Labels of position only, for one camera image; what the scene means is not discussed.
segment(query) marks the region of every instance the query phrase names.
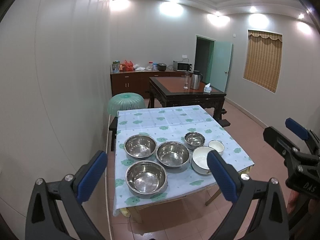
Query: white bowl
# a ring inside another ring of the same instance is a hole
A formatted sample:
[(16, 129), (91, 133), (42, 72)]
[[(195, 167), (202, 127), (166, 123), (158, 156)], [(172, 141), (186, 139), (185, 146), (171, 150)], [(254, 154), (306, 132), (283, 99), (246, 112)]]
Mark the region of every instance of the white bowl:
[(210, 141), (209, 147), (215, 149), (220, 154), (220, 156), (222, 156), (224, 151), (224, 145), (221, 142), (216, 140)]
[(196, 172), (203, 175), (211, 174), (207, 164), (207, 155), (210, 151), (212, 151), (212, 148), (205, 146), (199, 147), (193, 151), (191, 165)]

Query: tiled floor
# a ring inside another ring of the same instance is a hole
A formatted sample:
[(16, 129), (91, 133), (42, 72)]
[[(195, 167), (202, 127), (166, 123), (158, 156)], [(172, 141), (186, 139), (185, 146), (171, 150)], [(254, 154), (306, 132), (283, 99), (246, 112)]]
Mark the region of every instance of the tiled floor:
[[(158, 101), (155, 102), (155, 107), (161, 107)], [(284, 183), (288, 174), (283, 165), (283, 158), (264, 142), (263, 128), (227, 102), (225, 102), (224, 108), (227, 113), (223, 115), (223, 118), (231, 123), (229, 127), (225, 128), (226, 131), (255, 163), (250, 176), (255, 180), (265, 181), (271, 177), (278, 178), (287, 202), (290, 190)], [(213, 114), (213, 109), (206, 109), (206, 111)], [(216, 186), (184, 199), (143, 209), (140, 212), (143, 219), (142, 224), (135, 223), (132, 219), (127, 219), (122, 215), (113, 217), (114, 155), (110, 153), (109, 156), (108, 196), (114, 240), (149, 240), (150, 238), (156, 240), (208, 240), (231, 207), (231, 203), (226, 201), (222, 194), (209, 206), (205, 206), (204, 203), (216, 192)], [(257, 201), (252, 202), (235, 239), (244, 235), (256, 204)]]

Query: green mesh dome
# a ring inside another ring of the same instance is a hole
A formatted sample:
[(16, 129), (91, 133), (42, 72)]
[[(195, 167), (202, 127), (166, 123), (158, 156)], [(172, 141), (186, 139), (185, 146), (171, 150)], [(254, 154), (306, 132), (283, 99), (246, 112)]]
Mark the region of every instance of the green mesh dome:
[(120, 110), (132, 110), (146, 108), (143, 97), (136, 93), (122, 93), (109, 100), (108, 113), (117, 116)]

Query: open door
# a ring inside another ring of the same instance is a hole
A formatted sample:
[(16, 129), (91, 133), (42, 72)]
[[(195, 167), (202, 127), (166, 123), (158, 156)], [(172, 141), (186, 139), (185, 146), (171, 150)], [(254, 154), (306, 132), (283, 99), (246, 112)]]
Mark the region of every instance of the open door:
[(210, 83), (213, 87), (221, 90), (226, 89), (232, 43), (227, 41), (215, 41), (212, 56)]

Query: thermos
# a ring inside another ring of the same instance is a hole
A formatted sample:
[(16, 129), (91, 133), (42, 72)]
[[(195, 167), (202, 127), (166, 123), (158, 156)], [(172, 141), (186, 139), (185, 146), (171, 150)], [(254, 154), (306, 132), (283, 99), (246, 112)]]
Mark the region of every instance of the thermos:
[(197, 90), (199, 88), (200, 82), (202, 80), (202, 74), (200, 73), (200, 71), (195, 70), (193, 72), (193, 75), (191, 77), (191, 84), (190, 84), (190, 88)]

